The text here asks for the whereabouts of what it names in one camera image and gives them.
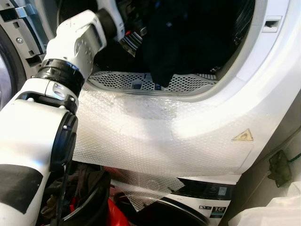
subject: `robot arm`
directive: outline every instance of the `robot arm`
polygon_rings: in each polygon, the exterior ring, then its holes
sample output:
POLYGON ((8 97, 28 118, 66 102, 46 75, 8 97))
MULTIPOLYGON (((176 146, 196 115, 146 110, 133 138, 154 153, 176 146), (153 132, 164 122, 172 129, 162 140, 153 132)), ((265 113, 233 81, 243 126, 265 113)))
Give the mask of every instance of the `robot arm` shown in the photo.
POLYGON ((39 72, 0 112, 0 225, 34 226, 50 172, 71 161, 93 58, 106 38, 122 38, 116 12, 87 10, 60 24, 39 72))

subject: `bubble wrap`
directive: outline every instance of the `bubble wrap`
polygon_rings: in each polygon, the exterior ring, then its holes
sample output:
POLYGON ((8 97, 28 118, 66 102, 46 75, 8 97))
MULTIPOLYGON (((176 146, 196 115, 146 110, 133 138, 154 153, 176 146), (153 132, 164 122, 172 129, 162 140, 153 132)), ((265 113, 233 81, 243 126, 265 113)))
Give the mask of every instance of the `bubble wrap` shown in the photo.
POLYGON ((170 177, 235 173, 253 142, 232 139, 250 122, 269 124, 147 95, 82 91, 79 105, 74 160, 170 177))
POLYGON ((111 174, 111 183, 128 197, 136 211, 142 210, 145 206, 184 186, 177 178, 124 169, 108 167, 105 169, 111 174))

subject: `yellow warning triangle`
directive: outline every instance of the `yellow warning triangle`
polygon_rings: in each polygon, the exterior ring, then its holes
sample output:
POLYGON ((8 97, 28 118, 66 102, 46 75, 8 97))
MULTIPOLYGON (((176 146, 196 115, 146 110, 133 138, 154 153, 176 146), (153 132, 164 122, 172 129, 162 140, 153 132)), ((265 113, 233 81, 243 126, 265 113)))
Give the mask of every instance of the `yellow warning triangle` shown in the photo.
POLYGON ((246 131, 242 132, 238 136, 234 137, 232 140, 254 141, 250 129, 247 129, 246 131))

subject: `metal grille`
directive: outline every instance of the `metal grille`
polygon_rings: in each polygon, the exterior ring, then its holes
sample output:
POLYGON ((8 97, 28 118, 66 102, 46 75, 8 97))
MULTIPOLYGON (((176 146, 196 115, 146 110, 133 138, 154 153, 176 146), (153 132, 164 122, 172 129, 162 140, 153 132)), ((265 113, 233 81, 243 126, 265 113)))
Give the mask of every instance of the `metal grille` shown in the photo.
POLYGON ((95 86, 111 91, 133 92, 164 92, 176 94, 189 94, 197 89, 209 90, 216 83, 216 76, 210 74, 175 74, 167 88, 155 85, 150 73, 125 72, 96 72, 89 81, 95 86))

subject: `black cloth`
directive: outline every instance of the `black cloth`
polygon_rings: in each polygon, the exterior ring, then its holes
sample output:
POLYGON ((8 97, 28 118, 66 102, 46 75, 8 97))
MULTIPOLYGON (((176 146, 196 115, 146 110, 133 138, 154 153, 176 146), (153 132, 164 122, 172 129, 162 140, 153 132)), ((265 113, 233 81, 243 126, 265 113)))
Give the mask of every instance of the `black cloth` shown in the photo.
POLYGON ((152 2, 135 64, 138 71, 150 71, 154 83, 167 87, 175 73, 210 73, 234 52, 238 0, 152 2))

